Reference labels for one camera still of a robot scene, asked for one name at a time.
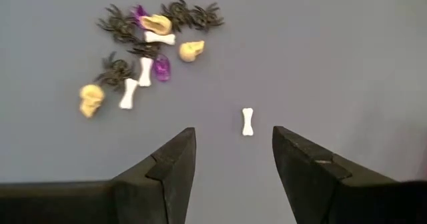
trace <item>black plastic spider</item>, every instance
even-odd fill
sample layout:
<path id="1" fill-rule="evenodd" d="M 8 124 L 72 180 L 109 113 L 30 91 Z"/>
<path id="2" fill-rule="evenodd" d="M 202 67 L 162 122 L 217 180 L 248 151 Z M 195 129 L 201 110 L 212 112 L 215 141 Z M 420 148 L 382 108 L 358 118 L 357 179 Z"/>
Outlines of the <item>black plastic spider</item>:
<path id="1" fill-rule="evenodd" d="M 120 43 L 133 43 L 137 38 L 133 35 L 135 32 L 134 18 L 125 16 L 115 5 L 110 4 L 111 8 L 105 8 L 111 13 L 107 21 L 99 19 L 97 26 L 113 34 L 114 41 Z"/>
<path id="2" fill-rule="evenodd" d="M 98 75 L 94 81 L 100 81 L 99 85 L 107 84 L 112 86 L 114 87 L 114 91 L 123 91 L 125 89 L 125 80 L 135 75 L 133 72 L 135 63 L 129 66 L 127 62 L 122 59 L 114 61 L 114 55 L 115 51 L 112 52 L 107 59 L 102 59 L 105 72 Z"/>
<path id="3" fill-rule="evenodd" d="M 192 28 L 193 18 L 184 0 L 170 3 L 168 8 L 161 4 L 161 9 L 163 10 L 161 14 L 172 22 L 173 31 L 181 32 L 180 26 L 182 25 L 188 25 Z"/>
<path id="4" fill-rule="evenodd" d="M 195 5 L 194 9 L 190 11 L 193 14 L 193 24 L 197 30 L 208 32 L 211 27 L 218 27 L 224 24 L 224 18 L 218 18 L 215 13 L 220 9 L 216 5 L 217 3 L 212 3 L 206 10 Z"/>
<path id="5" fill-rule="evenodd" d="M 160 43 L 139 42 L 139 43 L 134 43 L 132 50 L 127 52 L 138 55 L 140 57 L 148 57 L 151 59 L 155 59 L 159 54 L 159 51 L 160 51 Z"/>

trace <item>white plastic bone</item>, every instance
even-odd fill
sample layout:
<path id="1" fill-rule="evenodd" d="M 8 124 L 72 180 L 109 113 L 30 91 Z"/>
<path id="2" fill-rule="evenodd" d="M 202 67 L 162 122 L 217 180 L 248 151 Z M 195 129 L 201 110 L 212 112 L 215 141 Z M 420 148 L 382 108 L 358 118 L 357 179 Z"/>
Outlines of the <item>white plastic bone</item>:
<path id="1" fill-rule="evenodd" d="M 139 77 L 139 86 L 140 87 L 149 87 L 151 86 L 151 67 L 153 67 L 153 59 L 142 57 L 139 62 L 141 63 L 141 76 Z"/>
<path id="2" fill-rule="evenodd" d="M 133 93 L 138 85 L 138 82 L 133 79 L 125 80 L 125 94 L 120 101 L 119 107 L 122 109 L 132 109 L 133 107 Z"/>
<path id="3" fill-rule="evenodd" d="M 252 136 L 254 135 L 254 130 L 252 129 L 252 114 L 254 110 L 252 108 L 243 108 L 242 109 L 243 117 L 244 117 L 244 125 L 242 134 L 244 136 Z"/>
<path id="4" fill-rule="evenodd" d="M 159 41 L 162 43 L 166 43 L 168 45 L 175 45 L 175 34 L 158 35 L 152 31 L 146 31 L 145 32 L 145 41 L 146 42 Z"/>

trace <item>purple plastic jewel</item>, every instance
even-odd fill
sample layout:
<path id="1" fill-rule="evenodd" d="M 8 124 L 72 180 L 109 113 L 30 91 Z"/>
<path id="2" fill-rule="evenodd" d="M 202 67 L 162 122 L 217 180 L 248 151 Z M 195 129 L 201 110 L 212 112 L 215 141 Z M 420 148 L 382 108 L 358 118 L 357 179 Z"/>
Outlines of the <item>purple plastic jewel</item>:
<path id="1" fill-rule="evenodd" d="M 138 24 L 138 27 L 141 27 L 144 29 L 144 27 L 141 24 L 140 18 L 143 16 L 148 16 L 148 13 L 144 10 L 144 8 L 141 5 L 136 5 L 135 7 L 132 7 L 131 12 L 133 14 L 133 18 L 135 19 L 135 22 Z"/>
<path id="2" fill-rule="evenodd" d="M 165 82 L 171 79 L 171 64 L 165 55 L 159 54 L 154 60 L 153 67 L 157 80 Z"/>

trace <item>spider leg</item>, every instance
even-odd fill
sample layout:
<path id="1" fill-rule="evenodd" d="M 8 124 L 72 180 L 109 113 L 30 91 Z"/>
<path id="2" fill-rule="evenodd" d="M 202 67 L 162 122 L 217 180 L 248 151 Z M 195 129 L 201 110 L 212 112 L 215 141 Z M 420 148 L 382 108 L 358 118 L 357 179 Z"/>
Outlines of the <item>spider leg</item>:
<path id="1" fill-rule="evenodd" d="M 128 15 L 127 17 L 125 17 L 125 21 L 134 22 L 135 18 L 132 15 Z"/>
<path id="2" fill-rule="evenodd" d="M 117 85 L 117 77 L 113 76 L 113 77 L 109 77 L 105 79 L 105 82 L 109 85 L 109 86 L 116 86 Z"/>
<path id="3" fill-rule="evenodd" d="M 129 35 L 122 35 L 122 36 L 121 36 L 121 39 L 123 40 L 123 41 L 122 41 L 122 43 L 129 43 L 129 42 L 132 42 L 132 40 L 131 40 L 131 36 L 129 36 Z"/>
<path id="4" fill-rule="evenodd" d="M 220 9 L 219 7 L 214 7 L 214 8 L 208 8 L 206 9 L 206 11 L 212 13 L 212 12 L 218 11 L 219 9 Z"/>
<path id="5" fill-rule="evenodd" d="M 135 61 L 132 61 L 131 67 L 129 68 L 129 70 L 131 72 L 133 72 L 133 70 L 135 70 Z"/>
<path id="6" fill-rule="evenodd" d="M 192 21 L 193 21 L 193 17 L 191 16 L 191 11 L 190 11 L 190 10 L 188 10 L 188 12 L 185 14 L 184 19 L 185 19 L 187 22 L 192 22 Z"/>
<path id="7" fill-rule="evenodd" d="M 187 20 L 187 25 L 189 28 L 191 28 L 191 29 L 193 28 L 193 19 L 192 18 Z"/>
<path id="8" fill-rule="evenodd" d="M 99 81 L 100 79 L 102 79 L 104 77 L 104 73 L 102 73 L 102 74 L 99 74 L 93 81 L 94 82 L 96 82 L 96 81 Z"/>
<path id="9" fill-rule="evenodd" d="M 131 71 L 126 71 L 124 74 L 123 74 L 123 78 L 124 79 L 127 79 L 127 78 L 132 78 L 132 76 L 133 76 L 133 73 L 131 72 Z"/>
<path id="10" fill-rule="evenodd" d="M 220 18 L 218 20 L 215 20 L 215 22 L 211 23 L 211 26 L 212 27 L 219 27 L 220 25 L 223 25 L 224 22 L 222 20 L 224 20 L 224 18 Z"/>
<path id="11" fill-rule="evenodd" d="M 103 86 L 103 85 L 105 85 L 105 83 L 107 82 L 107 79 L 102 79 L 100 82 L 99 82 L 99 86 Z"/>
<path id="12" fill-rule="evenodd" d="M 163 12 L 169 13 L 169 10 L 167 9 L 167 7 L 164 4 L 161 4 L 161 9 L 163 10 Z"/>
<path id="13" fill-rule="evenodd" d="M 206 7 L 206 10 L 211 9 L 211 8 L 215 7 L 216 5 L 217 5 L 217 3 L 216 3 L 216 2 L 215 2 L 215 3 L 212 3 L 211 5 L 208 5 L 208 6 Z"/>
<path id="14" fill-rule="evenodd" d="M 199 10 L 201 13 L 205 13 L 205 10 L 197 5 L 194 6 L 197 10 Z"/>
<path id="15" fill-rule="evenodd" d="M 113 7 L 113 10 L 110 11 L 111 14 L 115 15 L 116 17 L 119 17 L 120 19 L 123 19 L 123 13 L 120 11 L 120 9 L 117 8 L 117 6 L 113 5 L 113 4 L 110 4 L 110 6 Z"/>
<path id="16" fill-rule="evenodd" d="M 109 54 L 109 57 L 108 57 L 108 63 L 112 63 L 113 62 L 113 59 L 114 59 L 114 56 L 115 56 L 115 51 L 112 51 L 110 54 Z"/>
<path id="17" fill-rule="evenodd" d="M 173 19 L 173 16 L 171 13 L 162 13 L 162 15 L 165 16 L 166 18 L 168 18 L 169 21 L 172 21 L 172 19 Z"/>
<path id="18" fill-rule="evenodd" d="M 187 3 L 184 0 L 178 0 L 182 5 L 187 5 Z"/>
<path id="19" fill-rule="evenodd" d="M 114 17 L 118 17 L 118 14 L 113 9 L 106 7 L 105 10 L 111 13 Z"/>
<path id="20" fill-rule="evenodd" d="M 132 25 L 138 25 L 138 21 L 136 21 L 136 19 L 133 19 L 133 20 L 131 21 L 131 23 L 132 23 Z"/>
<path id="21" fill-rule="evenodd" d="M 175 5 L 182 5 L 182 3 L 179 3 L 179 2 L 173 2 L 173 3 L 170 3 L 170 4 L 169 4 L 169 10 L 171 10 L 171 9 L 172 9 L 172 7 L 174 7 Z"/>
<path id="22" fill-rule="evenodd" d="M 134 55 L 139 55 L 141 52 L 138 49 L 133 49 L 133 50 L 127 50 L 128 53 L 134 54 Z"/>
<path id="23" fill-rule="evenodd" d="M 215 22 L 220 23 L 224 20 L 223 17 L 217 17 L 216 15 L 214 16 L 213 20 L 215 20 Z"/>
<path id="24" fill-rule="evenodd" d="M 177 31 L 179 33 L 181 33 L 181 27 L 179 27 L 179 23 L 177 21 L 172 21 L 172 29 L 174 31 Z"/>
<path id="25" fill-rule="evenodd" d="M 97 23 L 96 24 L 99 28 L 103 29 L 104 31 L 114 31 L 114 29 L 109 28 L 109 27 L 104 27 L 103 25 Z"/>
<path id="26" fill-rule="evenodd" d="M 129 40 L 132 43 L 139 43 L 140 42 L 140 40 L 137 37 L 135 37 L 135 36 L 129 37 Z"/>
<path id="27" fill-rule="evenodd" d="M 102 64 L 103 64 L 104 70 L 111 69 L 111 61 L 105 60 Z"/>
<path id="28" fill-rule="evenodd" d="M 117 83 L 117 87 L 115 88 L 115 91 L 121 91 L 121 90 L 124 90 L 124 89 L 125 89 L 125 82 L 124 82 L 124 80 L 123 81 L 120 80 Z"/>
<path id="29" fill-rule="evenodd" d="M 106 58 L 103 58 L 102 59 L 102 67 L 104 69 L 108 69 L 108 66 L 109 66 L 108 60 Z"/>
<path id="30" fill-rule="evenodd" d="M 102 26 L 101 28 L 111 28 L 109 26 L 109 24 L 107 22 L 105 22 L 104 20 L 102 20 L 101 18 L 99 18 L 98 21 L 99 21 L 99 23 L 97 23 L 97 25 L 99 27 Z"/>
<path id="31" fill-rule="evenodd" d="M 123 37 L 119 33 L 114 33 L 113 34 L 113 40 L 115 42 L 120 42 L 120 43 L 124 43 L 125 42 L 125 40 L 123 40 Z"/>

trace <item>plastic skull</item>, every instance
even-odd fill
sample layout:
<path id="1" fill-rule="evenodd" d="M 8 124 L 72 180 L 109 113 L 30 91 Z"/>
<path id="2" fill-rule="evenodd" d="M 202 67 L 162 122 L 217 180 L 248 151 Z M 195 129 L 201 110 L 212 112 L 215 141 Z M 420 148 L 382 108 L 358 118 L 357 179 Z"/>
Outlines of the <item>plastic skull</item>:
<path id="1" fill-rule="evenodd" d="M 183 61 L 192 62 L 195 60 L 197 55 L 203 52 L 204 47 L 204 41 L 182 43 L 181 47 L 179 48 L 179 56 Z"/>
<path id="2" fill-rule="evenodd" d="M 104 100 L 104 92 L 97 85 L 86 85 L 80 90 L 80 111 L 87 118 L 92 117 Z"/>
<path id="3" fill-rule="evenodd" d="M 172 30 L 172 22 L 162 15 L 142 16 L 139 21 L 144 28 L 158 35 L 167 35 Z"/>

